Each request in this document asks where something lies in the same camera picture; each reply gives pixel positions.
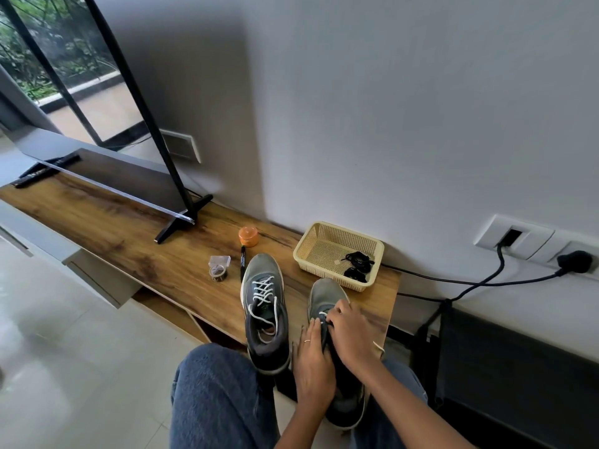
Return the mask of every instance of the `small round container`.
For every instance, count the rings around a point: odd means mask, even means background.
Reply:
[[[259,239],[260,235],[258,234],[258,229],[256,227],[245,226],[239,230],[239,241],[241,242],[241,245],[254,247],[258,244]]]

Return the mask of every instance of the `gray sneaker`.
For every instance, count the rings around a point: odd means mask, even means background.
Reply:
[[[347,299],[349,302],[348,295],[337,282],[333,279],[317,280],[312,286],[308,300],[308,319],[320,320],[320,343],[323,350],[326,346],[329,347],[335,366],[337,389],[325,416],[335,427],[350,430],[362,420],[368,398],[364,385],[339,359],[328,331],[326,316],[340,299]]]
[[[284,289],[283,274],[273,257],[258,254],[251,259],[241,282],[241,304],[246,313],[247,352],[265,375],[281,373],[291,360]]]

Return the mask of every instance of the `jeans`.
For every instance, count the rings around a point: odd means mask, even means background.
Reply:
[[[410,368],[387,359],[393,376],[426,402]],[[181,362],[171,391],[171,449],[272,448],[279,440],[273,382],[251,361],[215,344],[201,345]],[[353,448],[405,448],[373,397],[352,430]]]

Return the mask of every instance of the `white wall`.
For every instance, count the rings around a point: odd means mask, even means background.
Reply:
[[[472,244],[493,213],[599,236],[599,0],[97,1],[159,125],[200,141],[193,179],[226,204],[347,226],[390,262],[472,281],[498,264]],[[510,258],[502,277],[547,273]],[[597,282],[463,306],[599,359]],[[433,308],[399,299],[393,322]]]

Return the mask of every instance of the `basket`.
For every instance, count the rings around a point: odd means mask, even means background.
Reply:
[[[315,222],[297,244],[294,259],[304,271],[328,277],[343,287],[363,292],[374,284],[384,250],[385,245],[378,239],[326,222]],[[356,251],[366,254],[374,261],[372,270],[366,274],[366,283],[343,275],[351,267],[343,258]]]

